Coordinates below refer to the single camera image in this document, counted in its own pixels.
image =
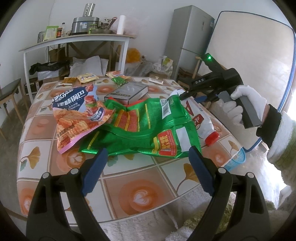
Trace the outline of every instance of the white mattress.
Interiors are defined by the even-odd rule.
[[[294,44],[294,31],[283,23],[246,12],[223,11],[206,52],[226,68],[235,68],[245,85],[280,109],[294,74]],[[198,73],[209,72],[202,63]],[[215,103],[210,110],[246,150],[258,143],[257,128],[234,126]]]

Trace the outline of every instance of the gloved hand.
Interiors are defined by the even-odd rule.
[[[256,90],[248,85],[239,85],[231,94],[231,98],[236,100],[241,96],[247,96],[255,108],[258,118],[264,122],[267,116],[269,105],[266,104],[266,99],[263,98]],[[237,106],[235,101],[224,103],[222,99],[217,101],[217,104],[227,113],[228,117],[232,119],[235,125],[239,125],[242,120],[243,108]]]

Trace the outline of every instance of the blue plastic basket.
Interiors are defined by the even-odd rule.
[[[239,152],[224,166],[227,171],[232,170],[237,167],[239,164],[242,164],[246,161],[246,153],[244,149],[240,149]]]

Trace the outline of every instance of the refrigerator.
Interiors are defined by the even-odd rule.
[[[194,71],[196,56],[205,54],[210,41],[214,18],[193,5],[174,10],[164,55],[173,60],[171,79],[176,80],[179,68]]]

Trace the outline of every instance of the red bottle cap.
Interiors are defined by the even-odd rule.
[[[219,133],[217,131],[212,132],[206,139],[205,143],[207,146],[213,145],[219,139]]]

